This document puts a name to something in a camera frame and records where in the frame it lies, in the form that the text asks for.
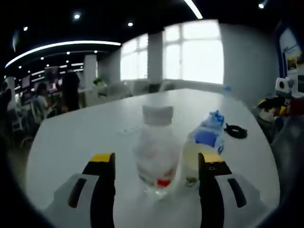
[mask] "person sitting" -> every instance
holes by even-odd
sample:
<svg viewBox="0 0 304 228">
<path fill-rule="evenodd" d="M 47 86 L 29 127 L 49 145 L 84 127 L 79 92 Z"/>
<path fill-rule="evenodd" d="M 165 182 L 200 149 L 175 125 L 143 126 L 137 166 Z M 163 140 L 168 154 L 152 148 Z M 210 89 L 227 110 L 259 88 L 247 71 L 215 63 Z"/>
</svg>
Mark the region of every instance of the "person sitting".
<svg viewBox="0 0 304 228">
<path fill-rule="evenodd" d="M 66 73 L 62 78 L 62 98 L 69 112 L 79 109 L 79 78 L 74 72 Z"/>
<path fill-rule="evenodd" d="M 45 118 L 53 117 L 56 115 L 56 111 L 53 110 L 53 105 L 47 102 L 47 84 L 39 83 L 37 87 L 37 97 L 36 100 L 39 102 L 42 111 L 44 112 Z"/>
</svg>

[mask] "bright window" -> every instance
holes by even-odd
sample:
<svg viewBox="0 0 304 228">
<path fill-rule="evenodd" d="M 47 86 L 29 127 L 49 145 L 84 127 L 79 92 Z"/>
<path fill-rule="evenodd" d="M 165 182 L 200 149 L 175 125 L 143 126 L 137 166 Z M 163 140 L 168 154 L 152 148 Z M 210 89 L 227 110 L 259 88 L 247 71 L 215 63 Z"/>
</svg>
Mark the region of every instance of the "bright window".
<svg viewBox="0 0 304 228">
<path fill-rule="evenodd" d="M 217 21 L 201 20 L 165 28 L 164 78 L 223 84 L 224 55 Z"/>
<path fill-rule="evenodd" d="M 121 53 L 121 80 L 147 78 L 148 75 L 148 34 L 123 44 Z"/>
</svg>

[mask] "ceiling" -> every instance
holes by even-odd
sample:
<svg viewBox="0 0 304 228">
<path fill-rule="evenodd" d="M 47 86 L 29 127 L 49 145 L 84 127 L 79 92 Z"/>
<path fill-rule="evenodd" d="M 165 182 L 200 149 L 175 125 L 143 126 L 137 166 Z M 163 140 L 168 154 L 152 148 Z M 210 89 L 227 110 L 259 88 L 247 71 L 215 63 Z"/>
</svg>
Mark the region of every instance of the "ceiling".
<svg viewBox="0 0 304 228">
<path fill-rule="evenodd" d="M 272 34 L 284 15 L 283 0 L 268 0 L 263 10 L 260 0 L 193 0 L 204 19 L 218 19 L 220 23 L 242 24 Z M 28 70 L 39 71 L 46 64 L 62 65 L 66 60 L 83 61 L 84 55 L 98 50 L 104 58 L 117 50 L 112 45 L 68 45 L 45 49 L 4 66 L 16 56 L 31 49 L 57 42 L 73 40 L 103 40 L 124 43 L 143 33 L 161 31 L 163 27 L 189 20 L 195 15 L 183 0 L 121 0 L 99 1 L 96 5 L 77 6 L 66 2 L 48 2 L 43 6 L 28 2 L 8 6 L 3 24 L 0 69 L 2 75 L 21 78 Z M 74 20 L 79 13 L 80 19 Z M 12 46 L 13 37 L 16 49 Z"/>
</svg>

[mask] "yellow object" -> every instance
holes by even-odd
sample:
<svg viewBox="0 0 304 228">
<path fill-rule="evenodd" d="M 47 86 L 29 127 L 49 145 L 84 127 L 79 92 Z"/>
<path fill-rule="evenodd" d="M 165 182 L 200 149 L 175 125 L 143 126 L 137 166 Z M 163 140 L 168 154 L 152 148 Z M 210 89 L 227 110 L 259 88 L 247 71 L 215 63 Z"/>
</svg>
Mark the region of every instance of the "yellow object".
<svg viewBox="0 0 304 228">
<path fill-rule="evenodd" d="M 279 115 L 284 115 L 285 114 L 285 111 L 286 111 L 286 107 L 285 106 L 281 106 L 281 109 L 280 109 L 280 114 Z"/>
<path fill-rule="evenodd" d="M 91 158 L 90 162 L 109 162 L 111 157 L 111 153 L 106 154 L 95 154 L 93 158 Z"/>
<path fill-rule="evenodd" d="M 260 104 L 262 104 L 264 101 L 266 101 L 266 99 L 261 100 L 261 102 L 260 102 L 260 103 L 258 103 L 258 105 L 257 105 L 257 106 L 259 106 Z"/>
<path fill-rule="evenodd" d="M 186 166 L 191 169 L 199 170 L 199 153 L 204 155 L 206 162 L 218 162 L 218 157 L 220 161 L 223 160 L 220 158 L 218 152 L 212 147 L 204 144 L 196 143 L 187 143 L 183 148 L 183 162 Z"/>
<path fill-rule="evenodd" d="M 218 154 L 203 154 L 205 162 L 223 162 L 224 160 Z"/>
</svg>

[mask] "bottle cap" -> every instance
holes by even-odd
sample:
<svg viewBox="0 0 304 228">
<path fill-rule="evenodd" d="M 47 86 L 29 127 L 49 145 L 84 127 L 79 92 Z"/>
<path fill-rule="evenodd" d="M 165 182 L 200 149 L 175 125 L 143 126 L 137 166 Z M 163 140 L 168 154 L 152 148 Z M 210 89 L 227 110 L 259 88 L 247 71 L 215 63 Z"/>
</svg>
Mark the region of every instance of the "bottle cap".
<svg viewBox="0 0 304 228">
<path fill-rule="evenodd" d="M 143 122 L 147 125 L 169 125 L 172 123 L 173 107 L 142 106 Z"/>
</svg>

